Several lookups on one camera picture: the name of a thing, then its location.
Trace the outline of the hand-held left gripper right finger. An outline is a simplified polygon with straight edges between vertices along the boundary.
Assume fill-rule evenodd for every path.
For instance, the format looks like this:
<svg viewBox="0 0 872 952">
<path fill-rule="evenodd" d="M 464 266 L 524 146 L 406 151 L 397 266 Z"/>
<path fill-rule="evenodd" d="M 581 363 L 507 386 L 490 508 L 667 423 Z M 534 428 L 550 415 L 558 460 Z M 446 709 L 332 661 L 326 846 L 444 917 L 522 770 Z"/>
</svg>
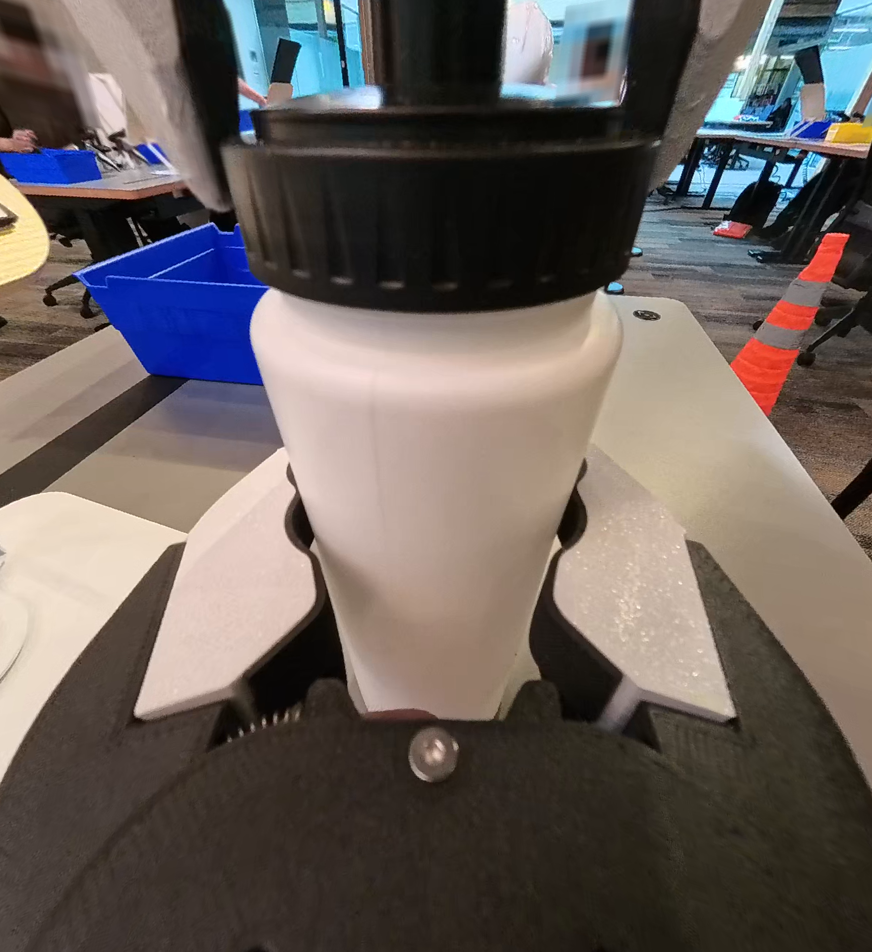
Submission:
<svg viewBox="0 0 872 952">
<path fill-rule="evenodd" d="M 563 716 L 628 725 L 643 705 L 715 723 L 736 711 L 687 538 L 590 446 L 533 616 L 533 660 Z"/>
</svg>

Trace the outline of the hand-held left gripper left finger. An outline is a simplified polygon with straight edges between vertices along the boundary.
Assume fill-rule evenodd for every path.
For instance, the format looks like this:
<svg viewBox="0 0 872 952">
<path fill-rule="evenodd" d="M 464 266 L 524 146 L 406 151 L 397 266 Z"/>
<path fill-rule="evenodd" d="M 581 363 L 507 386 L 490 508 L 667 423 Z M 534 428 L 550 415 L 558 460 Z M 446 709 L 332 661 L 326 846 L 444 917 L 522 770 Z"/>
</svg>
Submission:
<svg viewBox="0 0 872 952">
<path fill-rule="evenodd" d="M 189 531 L 134 715 L 159 720 L 235 699 L 316 616 L 313 533 L 283 447 Z"/>
</svg>

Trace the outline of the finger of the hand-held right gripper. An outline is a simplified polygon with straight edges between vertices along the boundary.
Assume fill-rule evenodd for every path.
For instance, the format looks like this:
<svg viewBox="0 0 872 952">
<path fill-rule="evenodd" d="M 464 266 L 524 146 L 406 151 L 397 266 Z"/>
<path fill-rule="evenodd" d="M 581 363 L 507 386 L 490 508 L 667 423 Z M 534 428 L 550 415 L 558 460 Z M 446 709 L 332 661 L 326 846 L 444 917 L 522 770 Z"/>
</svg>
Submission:
<svg viewBox="0 0 872 952">
<path fill-rule="evenodd" d="M 239 135 L 239 65 L 220 1 L 39 1 L 26 6 L 64 54 L 118 83 L 144 131 L 208 209 L 232 210 L 223 149 Z"/>
<path fill-rule="evenodd" d="M 636 1 L 623 111 L 656 146 L 648 186 L 664 184 L 692 144 L 767 1 Z"/>
</svg>

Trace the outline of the black bottle lid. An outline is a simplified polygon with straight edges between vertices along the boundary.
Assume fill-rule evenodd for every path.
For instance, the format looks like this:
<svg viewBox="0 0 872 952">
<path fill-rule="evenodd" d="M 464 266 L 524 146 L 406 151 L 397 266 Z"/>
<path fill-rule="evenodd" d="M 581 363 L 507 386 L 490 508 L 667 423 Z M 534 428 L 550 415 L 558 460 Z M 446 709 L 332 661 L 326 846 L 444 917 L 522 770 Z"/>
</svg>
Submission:
<svg viewBox="0 0 872 952">
<path fill-rule="evenodd" d="M 559 303 L 626 270 L 656 137 L 620 109 L 358 109 L 255 121 L 223 164 L 251 272 L 335 306 L 478 313 Z"/>
</svg>

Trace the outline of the white bottle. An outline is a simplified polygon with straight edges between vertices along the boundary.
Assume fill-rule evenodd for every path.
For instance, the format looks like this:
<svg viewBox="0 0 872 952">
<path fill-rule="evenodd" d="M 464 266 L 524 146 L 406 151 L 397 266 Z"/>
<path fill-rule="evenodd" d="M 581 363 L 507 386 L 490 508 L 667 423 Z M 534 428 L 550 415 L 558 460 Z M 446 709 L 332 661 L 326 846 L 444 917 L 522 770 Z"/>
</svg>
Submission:
<svg viewBox="0 0 872 952">
<path fill-rule="evenodd" d="M 492 719 L 619 358 L 613 304 L 418 314 L 271 290 L 250 339 L 364 705 Z"/>
</svg>

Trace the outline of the person's right hand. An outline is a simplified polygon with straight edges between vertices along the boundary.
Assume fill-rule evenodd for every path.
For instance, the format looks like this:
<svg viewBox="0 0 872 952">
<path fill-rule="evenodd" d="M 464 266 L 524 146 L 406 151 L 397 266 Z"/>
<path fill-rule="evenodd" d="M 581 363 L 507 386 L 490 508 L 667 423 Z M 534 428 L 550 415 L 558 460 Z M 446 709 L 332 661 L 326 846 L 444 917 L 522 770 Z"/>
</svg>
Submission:
<svg viewBox="0 0 872 952">
<path fill-rule="evenodd" d="M 537 2 L 521 1 L 508 6 L 502 53 L 504 84 L 543 86 L 548 81 L 554 53 L 553 30 Z"/>
</svg>

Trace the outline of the small blue plastic bin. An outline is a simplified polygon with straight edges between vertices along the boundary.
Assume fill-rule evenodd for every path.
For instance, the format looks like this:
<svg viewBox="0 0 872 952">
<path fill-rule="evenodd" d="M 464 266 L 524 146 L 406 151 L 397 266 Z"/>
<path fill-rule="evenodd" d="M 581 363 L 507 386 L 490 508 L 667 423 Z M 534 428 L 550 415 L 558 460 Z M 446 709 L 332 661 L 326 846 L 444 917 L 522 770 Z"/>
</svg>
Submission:
<svg viewBox="0 0 872 952">
<path fill-rule="evenodd" d="M 0 163 L 11 179 L 23 184 L 65 185 L 103 178 L 96 153 L 86 149 L 0 152 Z"/>
</svg>

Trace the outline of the wooden top desk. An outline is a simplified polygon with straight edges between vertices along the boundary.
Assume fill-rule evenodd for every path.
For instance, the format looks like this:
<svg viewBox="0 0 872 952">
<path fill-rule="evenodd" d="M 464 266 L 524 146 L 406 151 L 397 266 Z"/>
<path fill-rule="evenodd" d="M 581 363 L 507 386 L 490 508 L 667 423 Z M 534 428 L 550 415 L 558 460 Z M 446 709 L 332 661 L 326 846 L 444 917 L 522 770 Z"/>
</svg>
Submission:
<svg viewBox="0 0 872 952">
<path fill-rule="evenodd" d="M 168 237 L 178 215 L 203 206 L 176 175 L 139 169 L 71 184 L 13 181 L 36 208 L 72 214 L 95 263 L 133 251 L 149 241 L 146 223 Z"/>
<path fill-rule="evenodd" d="M 795 170 L 799 170 L 809 155 L 820 156 L 826 161 L 818 177 L 820 184 L 815 187 L 800 215 L 787 231 L 784 244 L 778 248 L 763 247 L 749 252 L 750 256 L 762 264 L 785 265 L 797 265 L 805 261 L 807 253 L 821 232 L 823 223 L 828 219 L 823 214 L 824 204 L 843 180 L 849 165 L 866 160 L 871 147 L 868 143 L 829 142 L 824 139 L 702 127 L 696 132 L 693 143 L 685 155 L 675 196 L 680 198 L 687 195 L 704 150 L 710 144 L 718 146 L 719 154 L 715 173 L 704 195 L 703 209 L 712 206 L 732 155 L 763 160 L 763 170 L 757 180 L 758 184 L 764 184 L 777 165 L 791 164 Z"/>
</svg>

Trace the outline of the black backpack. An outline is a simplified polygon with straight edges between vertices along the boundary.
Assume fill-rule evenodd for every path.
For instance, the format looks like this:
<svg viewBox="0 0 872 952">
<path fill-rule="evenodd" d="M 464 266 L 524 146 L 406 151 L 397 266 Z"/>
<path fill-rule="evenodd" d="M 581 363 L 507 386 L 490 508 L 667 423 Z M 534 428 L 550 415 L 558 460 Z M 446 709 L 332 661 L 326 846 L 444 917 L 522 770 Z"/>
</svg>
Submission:
<svg viewBox="0 0 872 952">
<path fill-rule="evenodd" d="M 740 193 L 724 215 L 724 221 L 749 225 L 752 230 L 760 230 L 781 197 L 783 187 L 778 182 L 757 180 L 749 184 Z"/>
</svg>

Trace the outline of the orange traffic cone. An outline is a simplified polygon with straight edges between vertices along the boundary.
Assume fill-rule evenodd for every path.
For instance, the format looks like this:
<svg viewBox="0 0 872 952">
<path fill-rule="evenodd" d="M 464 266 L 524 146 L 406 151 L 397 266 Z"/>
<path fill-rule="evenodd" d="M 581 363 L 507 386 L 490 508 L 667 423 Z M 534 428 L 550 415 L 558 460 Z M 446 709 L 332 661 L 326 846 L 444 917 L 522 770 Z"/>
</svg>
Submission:
<svg viewBox="0 0 872 952">
<path fill-rule="evenodd" d="M 787 382 L 848 238 L 843 232 L 823 235 L 810 261 L 730 364 L 766 416 L 773 411 Z"/>
</svg>

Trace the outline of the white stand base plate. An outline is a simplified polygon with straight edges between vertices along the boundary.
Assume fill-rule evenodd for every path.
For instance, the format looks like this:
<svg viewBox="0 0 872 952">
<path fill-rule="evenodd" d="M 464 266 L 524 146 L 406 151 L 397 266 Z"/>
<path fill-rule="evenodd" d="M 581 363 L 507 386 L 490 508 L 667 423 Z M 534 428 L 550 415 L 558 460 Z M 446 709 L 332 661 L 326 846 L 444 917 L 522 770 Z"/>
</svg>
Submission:
<svg viewBox="0 0 872 952">
<path fill-rule="evenodd" d="M 64 675 L 184 534 L 80 497 L 42 493 L 0 508 L 0 592 L 23 601 L 24 648 L 0 683 L 0 782 Z"/>
</svg>

